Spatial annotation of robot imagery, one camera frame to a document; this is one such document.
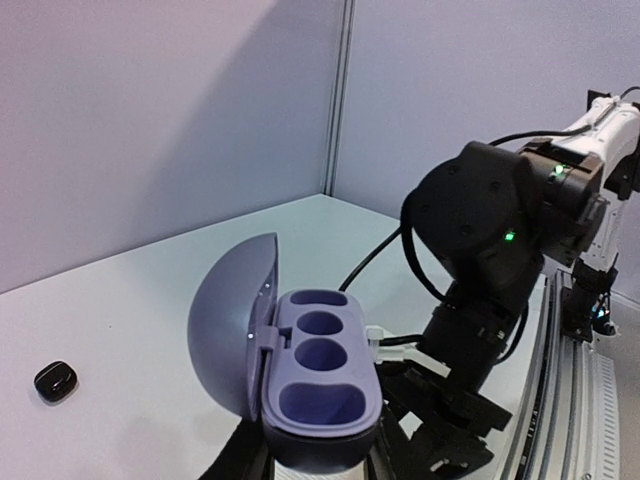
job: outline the table surface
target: table surface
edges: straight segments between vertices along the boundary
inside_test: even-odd
[[[213,263],[240,241],[277,232],[280,293],[337,288],[397,221],[321,195],[107,258],[0,295],[0,478],[194,480],[212,463],[238,418],[211,400],[191,367],[189,307]],[[440,290],[450,278],[420,249]],[[415,280],[399,242],[354,282],[367,315],[397,334],[421,332],[436,301]],[[513,357],[481,393],[516,412],[524,388],[542,283]],[[77,390],[45,405],[34,375],[54,360],[78,373]],[[492,432],[498,460],[507,432]],[[495,464],[468,478],[490,479]]]

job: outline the lavender plastic organizer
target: lavender plastic organizer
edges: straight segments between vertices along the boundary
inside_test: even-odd
[[[356,299],[297,290],[277,302],[275,234],[227,252],[189,314],[189,350],[207,392],[260,420],[274,457],[307,473],[355,466],[369,452],[382,394]]]

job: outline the open lid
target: open lid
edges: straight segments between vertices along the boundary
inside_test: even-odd
[[[262,354],[256,341],[278,298],[278,237],[250,238],[223,255],[198,289],[187,327],[191,362],[207,393],[244,418],[258,417]]]

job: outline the white wall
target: white wall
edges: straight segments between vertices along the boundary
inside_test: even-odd
[[[587,89],[640,83],[639,25],[636,0],[359,0],[336,196],[397,215],[468,141],[567,127]],[[637,298],[640,195],[631,203],[616,287]]]
[[[3,2],[0,292],[318,192],[341,11]]]

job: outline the compartment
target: compartment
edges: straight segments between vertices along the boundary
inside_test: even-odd
[[[365,412],[364,393],[353,385],[293,383],[280,392],[280,410],[289,419],[308,425],[341,425]]]
[[[333,313],[323,311],[305,313],[297,324],[300,330],[310,335],[335,335],[343,328],[342,320]]]
[[[289,300],[296,305],[320,304],[344,307],[347,304],[345,295],[332,290],[300,290],[291,295]]]
[[[326,338],[305,340],[296,349],[295,357],[303,367],[320,372],[335,370],[347,363],[345,349]]]

